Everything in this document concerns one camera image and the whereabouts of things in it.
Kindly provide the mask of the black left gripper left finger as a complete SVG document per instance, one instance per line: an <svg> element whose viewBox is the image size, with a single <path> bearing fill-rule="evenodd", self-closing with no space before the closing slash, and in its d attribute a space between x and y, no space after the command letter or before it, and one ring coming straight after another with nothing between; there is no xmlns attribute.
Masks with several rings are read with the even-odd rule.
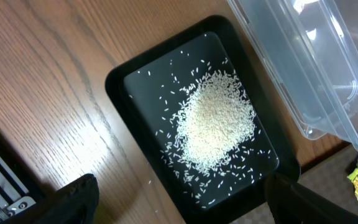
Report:
<svg viewBox="0 0 358 224"><path fill-rule="evenodd" d="M27 210L4 220L12 224L91 224L99 203L93 174L85 174Z"/></svg>

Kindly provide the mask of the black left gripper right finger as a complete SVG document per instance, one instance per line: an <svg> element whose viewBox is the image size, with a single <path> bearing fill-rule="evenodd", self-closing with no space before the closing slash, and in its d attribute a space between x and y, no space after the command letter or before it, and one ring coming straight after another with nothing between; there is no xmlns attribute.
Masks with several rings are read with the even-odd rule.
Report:
<svg viewBox="0 0 358 224"><path fill-rule="evenodd" d="M358 216L282 174L265 180L265 199L275 223L358 224Z"/></svg>

